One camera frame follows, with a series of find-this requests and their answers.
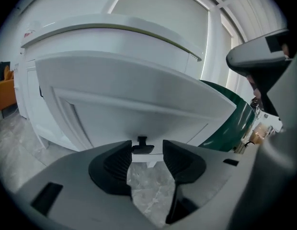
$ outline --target black rubber flap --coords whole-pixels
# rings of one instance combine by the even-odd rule
[[[131,164],[132,142],[117,146],[95,157],[89,164],[89,175],[103,191],[114,195],[131,196],[126,184],[127,170]]]
[[[195,182],[206,170],[206,162],[168,140],[163,141],[163,160],[176,184]]]
[[[206,170],[206,162],[200,156],[187,151],[168,140],[163,141],[163,160],[175,180],[175,192],[167,224],[172,224],[194,212],[198,206],[180,191],[180,184],[195,182]]]

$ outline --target floor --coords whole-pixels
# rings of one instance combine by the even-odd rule
[[[8,190],[16,192],[25,182],[57,159],[74,151],[50,143],[44,149],[31,123],[19,112],[0,121],[0,178]],[[132,163],[127,174],[133,202],[157,227],[165,225],[174,194],[174,179],[164,162],[154,168]]]

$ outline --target green panel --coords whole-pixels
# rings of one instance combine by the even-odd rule
[[[241,138],[245,135],[255,119],[255,113],[251,106],[233,91],[216,83],[200,81],[229,98],[237,108],[228,120],[226,120],[211,137],[199,145],[199,147],[219,151],[230,151],[240,144]]]

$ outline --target orange chair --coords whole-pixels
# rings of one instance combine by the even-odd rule
[[[4,80],[0,81],[0,111],[16,103],[13,72],[9,71],[8,66],[5,68],[4,76]]]

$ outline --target curved white panel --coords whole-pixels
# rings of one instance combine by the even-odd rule
[[[204,58],[203,51],[198,46],[190,43],[178,33],[156,23],[120,14],[87,14],[53,22],[24,38],[21,47],[27,48],[60,33],[89,28],[112,28],[138,32],[183,49],[195,55],[199,61]]]
[[[182,73],[114,53],[74,51],[36,60],[58,125],[79,150],[147,136],[201,144],[235,110],[222,94]]]
[[[33,60],[41,55],[83,50],[126,55],[180,72],[186,71],[190,55],[174,45],[141,33],[91,28],[65,32],[41,40],[27,48],[26,60]]]

